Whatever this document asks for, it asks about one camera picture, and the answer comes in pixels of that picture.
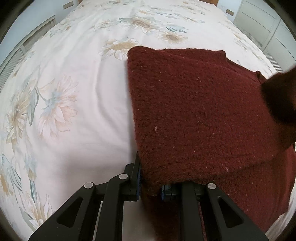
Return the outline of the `white wardrobe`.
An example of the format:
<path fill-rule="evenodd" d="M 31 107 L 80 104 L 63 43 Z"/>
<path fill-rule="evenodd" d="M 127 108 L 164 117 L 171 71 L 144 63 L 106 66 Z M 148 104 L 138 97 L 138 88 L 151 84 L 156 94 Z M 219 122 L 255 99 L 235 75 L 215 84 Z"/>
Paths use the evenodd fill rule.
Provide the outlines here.
<path fill-rule="evenodd" d="M 234 24 L 260 48 L 278 72 L 295 66 L 295 39 L 265 1 L 242 1 Z"/>

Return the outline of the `wall switch plate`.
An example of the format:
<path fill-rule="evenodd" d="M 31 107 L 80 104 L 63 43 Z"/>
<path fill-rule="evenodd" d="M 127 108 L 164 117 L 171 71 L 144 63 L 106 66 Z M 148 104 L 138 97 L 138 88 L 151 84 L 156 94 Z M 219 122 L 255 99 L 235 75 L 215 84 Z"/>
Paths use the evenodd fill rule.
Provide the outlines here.
<path fill-rule="evenodd" d="M 231 15 L 231 16 L 234 15 L 233 11 L 231 11 L 231 10 L 229 10 L 229 9 L 226 9 L 226 13 L 229 14 L 229 15 Z"/>
<path fill-rule="evenodd" d="M 69 7 L 72 7 L 72 6 L 74 6 L 74 3 L 73 3 L 73 1 L 70 1 L 70 2 L 63 5 L 63 9 L 67 9 Z"/>

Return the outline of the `white radiator cover left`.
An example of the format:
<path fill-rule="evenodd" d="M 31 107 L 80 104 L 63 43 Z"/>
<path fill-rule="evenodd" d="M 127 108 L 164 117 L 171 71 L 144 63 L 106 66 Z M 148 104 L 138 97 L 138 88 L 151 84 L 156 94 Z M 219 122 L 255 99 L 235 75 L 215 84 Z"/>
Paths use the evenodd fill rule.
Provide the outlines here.
<path fill-rule="evenodd" d="M 43 23 L 30 31 L 8 54 L 5 60 L 1 63 L 1 89 L 6 83 L 8 77 L 13 72 L 14 68 L 22 60 L 25 54 L 33 47 L 33 45 L 43 37 L 56 24 L 55 15 L 51 16 Z"/>

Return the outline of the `wall switch plate right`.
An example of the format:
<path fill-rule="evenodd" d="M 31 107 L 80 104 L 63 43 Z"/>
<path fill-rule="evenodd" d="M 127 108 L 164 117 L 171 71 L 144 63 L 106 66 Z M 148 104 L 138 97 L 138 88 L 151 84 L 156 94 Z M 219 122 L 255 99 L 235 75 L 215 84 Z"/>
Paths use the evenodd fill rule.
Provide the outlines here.
<path fill-rule="evenodd" d="M 229 9 L 226 9 L 226 13 L 229 14 L 229 15 L 231 15 L 231 16 L 234 15 L 233 11 L 231 11 L 231 10 L 229 10 Z"/>

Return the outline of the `dark red knitted sweater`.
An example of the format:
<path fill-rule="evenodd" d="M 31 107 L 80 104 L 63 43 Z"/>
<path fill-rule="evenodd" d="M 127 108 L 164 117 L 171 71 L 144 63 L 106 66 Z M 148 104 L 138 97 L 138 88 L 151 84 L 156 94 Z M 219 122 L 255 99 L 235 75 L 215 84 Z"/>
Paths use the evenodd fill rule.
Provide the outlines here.
<path fill-rule="evenodd" d="M 142 165 L 142 201 L 157 240 L 177 240 L 166 184 L 214 182 L 263 231 L 288 211 L 295 184 L 295 123 L 277 122 L 265 77 L 224 51 L 134 47 L 128 81 Z"/>

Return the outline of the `pink floral bed cover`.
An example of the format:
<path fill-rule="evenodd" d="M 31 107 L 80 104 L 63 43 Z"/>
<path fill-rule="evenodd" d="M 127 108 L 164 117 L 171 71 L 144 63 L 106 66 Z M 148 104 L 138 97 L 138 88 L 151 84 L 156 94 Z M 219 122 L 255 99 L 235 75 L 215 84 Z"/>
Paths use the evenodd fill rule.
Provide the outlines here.
<path fill-rule="evenodd" d="M 201 1 L 83 1 L 21 57 L 1 90 L 1 209 L 28 240 L 84 182 L 135 153 L 130 48 L 224 50 L 276 70 L 219 8 Z"/>

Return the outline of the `wall switch plate left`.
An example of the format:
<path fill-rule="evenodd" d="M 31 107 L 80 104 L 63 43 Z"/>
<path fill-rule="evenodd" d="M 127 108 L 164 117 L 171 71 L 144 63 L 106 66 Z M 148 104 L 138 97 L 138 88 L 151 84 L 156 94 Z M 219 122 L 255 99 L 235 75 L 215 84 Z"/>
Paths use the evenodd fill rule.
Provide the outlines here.
<path fill-rule="evenodd" d="M 70 2 L 63 5 L 63 9 L 67 9 L 69 7 L 72 7 L 72 6 L 74 6 L 74 3 L 73 3 L 73 1 L 70 1 Z"/>

